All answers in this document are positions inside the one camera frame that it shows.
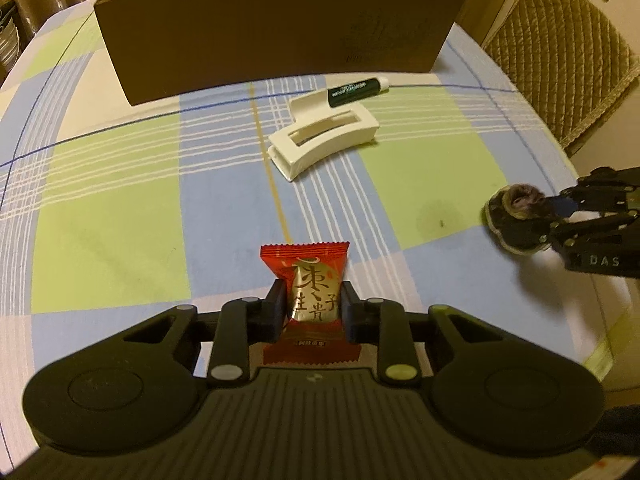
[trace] brown box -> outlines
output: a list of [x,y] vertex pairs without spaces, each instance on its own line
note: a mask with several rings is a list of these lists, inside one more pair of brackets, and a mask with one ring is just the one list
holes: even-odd
[[336,72],[428,72],[464,0],[98,0],[130,104]]

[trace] red candy wrapper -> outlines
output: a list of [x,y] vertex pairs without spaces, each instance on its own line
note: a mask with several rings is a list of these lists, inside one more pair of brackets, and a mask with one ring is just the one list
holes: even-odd
[[348,242],[336,242],[260,248],[261,259],[287,283],[290,312],[278,342],[265,346],[264,364],[358,360],[360,345],[344,338],[338,315],[348,247]]

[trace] chair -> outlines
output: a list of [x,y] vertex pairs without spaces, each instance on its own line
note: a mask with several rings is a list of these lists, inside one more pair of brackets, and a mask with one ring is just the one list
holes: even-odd
[[570,153],[640,75],[639,57],[589,0],[516,0],[484,49]]
[[13,0],[0,7],[0,84],[20,56],[20,37],[14,23],[16,13]]

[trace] table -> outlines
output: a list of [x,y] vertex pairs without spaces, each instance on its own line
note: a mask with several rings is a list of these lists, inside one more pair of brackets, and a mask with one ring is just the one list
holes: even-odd
[[376,144],[290,184],[264,155],[290,123],[287,99],[359,75],[131,107],[93,3],[53,16],[0,92],[0,470],[34,449],[20,398],[36,370],[179,302],[206,312],[263,297],[267,243],[348,240],[361,297],[451,304],[606,373],[624,281],[565,272],[551,251],[514,257],[482,225],[505,184],[555,194],[575,174],[457,25],[432,73],[391,74],[388,93],[363,101]]

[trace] white tube cap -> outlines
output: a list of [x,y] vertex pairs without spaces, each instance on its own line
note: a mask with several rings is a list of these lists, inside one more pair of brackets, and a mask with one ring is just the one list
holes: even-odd
[[379,75],[379,76],[376,77],[376,79],[380,83],[380,91],[381,92],[389,90],[389,79],[388,79],[388,77],[385,77],[383,75]]

